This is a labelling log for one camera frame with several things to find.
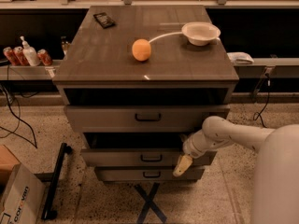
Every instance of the drawer handle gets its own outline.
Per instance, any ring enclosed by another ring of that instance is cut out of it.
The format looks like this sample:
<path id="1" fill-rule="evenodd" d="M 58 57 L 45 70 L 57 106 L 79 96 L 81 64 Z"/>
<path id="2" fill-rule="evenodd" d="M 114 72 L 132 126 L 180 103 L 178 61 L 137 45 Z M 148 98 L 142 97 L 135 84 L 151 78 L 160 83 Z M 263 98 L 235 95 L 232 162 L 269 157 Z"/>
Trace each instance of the drawer handle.
<path id="1" fill-rule="evenodd" d="M 145 178 L 158 178 L 161 176 L 161 172 L 143 172 Z"/>
<path id="2" fill-rule="evenodd" d="M 162 115 L 159 113 L 159 114 L 135 114 L 135 119 L 139 122 L 141 121 L 146 121 L 146 122 L 157 122 L 157 121 L 160 121 L 162 118 Z"/>
<path id="3" fill-rule="evenodd" d="M 148 158 L 144 158 L 143 155 L 141 154 L 140 156 L 140 160 L 145 161 L 145 162 L 158 162 L 158 161 L 162 161 L 162 154 L 160 154 L 160 156 L 158 158 L 152 158 L 152 157 L 148 157 Z"/>

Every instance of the can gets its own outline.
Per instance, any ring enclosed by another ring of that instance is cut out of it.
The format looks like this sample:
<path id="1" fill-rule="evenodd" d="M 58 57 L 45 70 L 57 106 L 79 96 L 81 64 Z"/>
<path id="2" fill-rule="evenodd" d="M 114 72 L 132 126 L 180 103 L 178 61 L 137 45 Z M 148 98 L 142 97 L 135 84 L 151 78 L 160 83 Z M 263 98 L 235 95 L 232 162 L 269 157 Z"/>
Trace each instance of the can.
<path id="1" fill-rule="evenodd" d="M 15 53 L 21 65 L 29 65 L 28 60 L 24 55 L 23 47 L 14 48 L 13 52 Z"/>
<path id="2" fill-rule="evenodd" d="M 40 49 L 37 52 L 37 56 L 44 65 L 52 65 L 53 60 L 45 49 Z"/>
<path id="3" fill-rule="evenodd" d="M 12 65 L 20 64 L 19 59 L 17 58 L 11 47 L 4 48 L 3 54 L 8 58 Z"/>

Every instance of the white bowl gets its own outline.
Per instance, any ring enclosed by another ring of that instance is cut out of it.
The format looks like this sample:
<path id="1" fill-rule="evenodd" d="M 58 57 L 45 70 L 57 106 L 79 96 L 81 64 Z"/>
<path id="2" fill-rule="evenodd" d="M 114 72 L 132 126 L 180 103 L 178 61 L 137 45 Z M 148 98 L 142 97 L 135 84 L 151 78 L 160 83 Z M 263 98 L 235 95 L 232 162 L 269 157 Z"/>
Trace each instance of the white bowl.
<path id="1" fill-rule="evenodd" d="M 205 46 L 221 34 L 218 27 L 208 22 L 189 22 L 181 31 L 195 46 Z"/>

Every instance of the white robotic arm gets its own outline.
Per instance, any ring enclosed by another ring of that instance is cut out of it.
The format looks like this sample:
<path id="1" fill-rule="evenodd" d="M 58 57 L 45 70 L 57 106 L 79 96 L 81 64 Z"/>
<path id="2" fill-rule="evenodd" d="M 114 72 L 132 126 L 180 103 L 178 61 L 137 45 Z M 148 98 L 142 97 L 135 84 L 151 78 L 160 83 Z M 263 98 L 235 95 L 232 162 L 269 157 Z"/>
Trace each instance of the white robotic arm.
<path id="1" fill-rule="evenodd" d="M 258 153 L 251 224 L 299 223 L 299 125 L 265 129 L 237 125 L 220 117 L 207 118 L 202 130 L 183 143 L 184 155 L 174 176 L 206 151 L 237 143 Z"/>

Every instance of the floor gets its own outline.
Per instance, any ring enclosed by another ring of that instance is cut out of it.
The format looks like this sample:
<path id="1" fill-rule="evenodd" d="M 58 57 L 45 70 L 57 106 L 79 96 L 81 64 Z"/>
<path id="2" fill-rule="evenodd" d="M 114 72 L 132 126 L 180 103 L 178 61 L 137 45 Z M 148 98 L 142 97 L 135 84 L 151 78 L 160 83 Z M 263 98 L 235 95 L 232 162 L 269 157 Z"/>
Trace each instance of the floor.
<path id="1" fill-rule="evenodd" d="M 0 126 L 13 130 L 17 120 L 7 106 L 3 103 L 0 106 Z M 262 108 L 263 103 L 232 104 L 228 120 L 261 126 L 259 120 L 252 118 Z M 107 184 L 98 181 L 93 168 L 86 167 L 80 157 L 83 141 L 71 130 L 61 105 L 24 105 L 21 106 L 21 118 L 33 127 L 38 149 L 13 134 L 1 138 L 0 144 L 8 146 L 31 172 L 52 172 L 62 142 L 73 148 L 73 153 L 65 156 L 53 202 L 58 216 L 54 220 L 38 219 L 37 224 L 137 222 L 145 202 L 135 185 L 140 185 L 149 195 L 153 183 Z M 263 112 L 263 121 L 269 128 L 299 123 L 299 105 L 269 104 Z M 33 141 L 31 131 L 24 124 L 20 124 L 17 133 Z M 201 180 L 161 183 L 153 201 L 167 217 L 165 223 L 249 224 L 256 157 L 253 151 L 233 145 L 218 151 Z M 150 209 L 144 223 L 162 221 Z"/>

